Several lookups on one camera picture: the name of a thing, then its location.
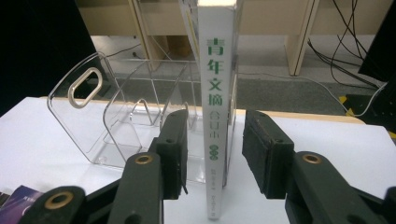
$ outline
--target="black cable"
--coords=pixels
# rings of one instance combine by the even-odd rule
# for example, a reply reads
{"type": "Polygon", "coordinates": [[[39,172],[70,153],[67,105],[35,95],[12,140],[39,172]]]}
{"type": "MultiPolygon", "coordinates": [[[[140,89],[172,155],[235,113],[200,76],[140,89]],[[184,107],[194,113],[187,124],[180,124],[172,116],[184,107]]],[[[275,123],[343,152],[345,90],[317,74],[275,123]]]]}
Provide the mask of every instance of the black cable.
{"type": "Polygon", "coordinates": [[[343,43],[343,39],[344,39],[344,37],[345,37],[346,34],[347,34],[347,31],[348,31],[348,28],[349,28],[349,24],[352,22],[352,18],[353,18],[353,16],[354,16],[354,7],[356,6],[356,4],[353,5],[353,3],[354,3],[354,0],[352,0],[352,13],[351,13],[351,15],[350,15],[350,17],[349,17],[348,23],[346,24],[346,29],[345,29],[343,35],[341,36],[340,41],[338,42],[338,45],[337,45],[337,47],[335,48],[334,53],[332,54],[331,63],[330,63],[330,72],[331,72],[331,74],[332,74],[332,78],[333,78],[336,82],[338,82],[338,83],[340,83],[340,84],[342,84],[342,85],[344,85],[344,83],[341,83],[341,82],[334,76],[334,73],[333,73],[333,71],[332,71],[332,68],[334,67],[334,58],[335,58],[335,54],[337,53],[338,49],[340,48],[341,43],[343,43]]]}
{"type": "Polygon", "coordinates": [[[124,51],[126,51],[126,50],[134,49],[134,48],[136,48],[137,46],[140,46],[140,44],[137,44],[137,45],[135,45],[135,46],[133,46],[133,47],[131,47],[131,48],[128,48],[128,49],[122,49],[122,50],[120,50],[120,51],[118,51],[118,52],[116,52],[116,53],[113,53],[113,54],[109,54],[109,55],[107,55],[107,58],[108,58],[108,57],[112,57],[112,56],[114,56],[114,55],[117,55],[117,54],[119,54],[119,53],[121,53],[121,52],[124,52],[124,51]]]}
{"type": "MultiPolygon", "coordinates": [[[[365,80],[365,79],[363,79],[363,78],[361,78],[361,77],[357,77],[356,75],[354,75],[353,73],[347,71],[345,68],[341,67],[340,65],[338,65],[338,64],[336,64],[336,63],[332,63],[331,57],[325,56],[325,55],[323,55],[322,53],[318,52],[318,51],[314,48],[314,46],[312,45],[312,42],[311,42],[310,39],[308,39],[308,46],[314,51],[314,53],[315,53],[324,63],[326,63],[326,64],[328,64],[328,65],[331,65],[331,64],[332,64],[332,67],[334,67],[335,69],[339,70],[340,72],[345,73],[345,74],[347,74],[347,75],[349,75],[349,76],[351,76],[351,77],[354,77],[354,78],[356,78],[357,80],[359,80],[359,81],[361,81],[361,82],[363,82],[363,83],[366,83],[367,85],[370,85],[370,86],[374,87],[375,89],[378,89],[378,87],[377,87],[375,84],[373,84],[373,83],[371,83],[371,82],[369,82],[369,81],[367,81],[367,80],[365,80]]],[[[336,60],[336,59],[334,59],[334,61],[339,61],[340,63],[347,63],[347,62],[340,61],[340,60],[336,60]]],[[[349,87],[356,87],[356,88],[370,89],[370,90],[373,89],[373,88],[369,88],[369,87],[354,86],[354,85],[349,85],[349,84],[346,84],[346,83],[342,83],[342,82],[340,82],[339,80],[337,80],[337,79],[334,77],[333,74],[332,74],[332,77],[334,78],[334,80],[335,80],[337,83],[339,83],[339,84],[341,84],[341,85],[345,85],[345,86],[349,86],[349,87]]]]}
{"type": "MultiPolygon", "coordinates": [[[[337,35],[338,41],[341,41],[341,37],[340,35],[337,35]]],[[[345,44],[344,42],[341,41],[341,44],[343,45],[344,49],[346,49],[350,54],[352,54],[353,56],[355,56],[356,58],[362,59],[363,57],[361,57],[360,55],[357,55],[356,53],[352,52],[352,50],[350,50],[345,44]]]]}
{"type": "Polygon", "coordinates": [[[356,0],[356,4],[355,6],[353,6],[353,0],[352,0],[352,30],[353,30],[353,37],[355,39],[355,44],[356,44],[356,49],[358,50],[359,56],[360,58],[363,60],[363,57],[361,56],[361,49],[359,47],[358,44],[358,38],[356,37],[356,23],[355,23],[355,10],[356,10],[356,6],[358,5],[358,0],[356,0]]]}
{"type": "Polygon", "coordinates": [[[344,25],[346,26],[346,29],[352,34],[352,36],[355,38],[356,43],[361,47],[361,49],[363,49],[364,53],[367,54],[367,50],[364,48],[364,46],[361,44],[361,42],[359,41],[359,39],[356,37],[355,32],[352,31],[352,30],[350,29],[349,23],[346,22],[346,19],[344,18],[344,15],[343,15],[343,13],[341,12],[339,6],[338,6],[337,3],[335,2],[335,0],[332,0],[332,1],[333,1],[333,3],[334,3],[334,6],[335,6],[335,8],[337,9],[338,13],[339,13],[340,16],[341,16],[341,19],[342,19],[344,25]]]}

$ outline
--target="book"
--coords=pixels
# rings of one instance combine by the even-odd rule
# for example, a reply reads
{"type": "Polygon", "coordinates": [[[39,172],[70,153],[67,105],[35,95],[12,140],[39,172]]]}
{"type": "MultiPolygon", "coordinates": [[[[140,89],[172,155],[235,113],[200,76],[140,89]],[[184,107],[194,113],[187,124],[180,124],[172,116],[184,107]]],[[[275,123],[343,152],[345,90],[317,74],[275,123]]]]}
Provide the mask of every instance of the book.
{"type": "Polygon", "coordinates": [[[17,224],[27,209],[42,194],[25,186],[15,189],[0,209],[0,223],[17,224]]]}
{"type": "Polygon", "coordinates": [[[197,5],[207,215],[218,219],[232,148],[236,48],[243,1],[199,0],[197,5]]]}

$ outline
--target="white book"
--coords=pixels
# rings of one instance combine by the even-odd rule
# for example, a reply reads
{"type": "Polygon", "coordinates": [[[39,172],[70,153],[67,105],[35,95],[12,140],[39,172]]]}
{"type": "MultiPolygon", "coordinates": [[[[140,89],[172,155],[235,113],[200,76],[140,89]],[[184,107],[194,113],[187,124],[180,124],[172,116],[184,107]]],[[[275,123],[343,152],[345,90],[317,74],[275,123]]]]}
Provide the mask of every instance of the white book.
{"type": "Polygon", "coordinates": [[[238,27],[243,1],[198,0],[207,215],[220,217],[233,135],[238,27]]]}

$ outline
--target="white table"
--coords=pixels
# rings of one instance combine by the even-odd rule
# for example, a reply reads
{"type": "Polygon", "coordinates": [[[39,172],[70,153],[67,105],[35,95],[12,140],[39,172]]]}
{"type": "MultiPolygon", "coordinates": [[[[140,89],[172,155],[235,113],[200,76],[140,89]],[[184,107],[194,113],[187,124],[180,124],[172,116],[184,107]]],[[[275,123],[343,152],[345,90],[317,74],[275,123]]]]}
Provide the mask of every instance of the white table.
{"type": "MultiPolygon", "coordinates": [[[[242,156],[244,116],[236,119],[222,217],[217,223],[288,223],[284,201],[266,200],[242,156]]],[[[327,157],[350,185],[383,198],[396,186],[396,146],[382,127],[308,119],[273,118],[295,150],[327,157]]],[[[0,191],[19,185],[40,191],[76,185],[89,194],[121,177],[121,170],[90,164],[47,109],[26,98],[0,118],[0,191]]],[[[188,182],[189,195],[165,201],[165,223],[211,223],[205,185],[188,182]]]]}

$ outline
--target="purple object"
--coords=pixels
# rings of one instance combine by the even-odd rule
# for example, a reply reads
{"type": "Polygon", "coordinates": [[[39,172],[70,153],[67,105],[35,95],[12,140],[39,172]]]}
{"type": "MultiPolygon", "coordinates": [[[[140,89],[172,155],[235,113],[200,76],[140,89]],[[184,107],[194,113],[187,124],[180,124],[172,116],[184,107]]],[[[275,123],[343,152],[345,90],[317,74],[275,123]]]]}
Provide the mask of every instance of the purple object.
{"type": "Polygon", "coordinates": [[[17,224],[27,209],[43,193],[20,186],[11,194],[0,210],[0,223],[17,224]]]}

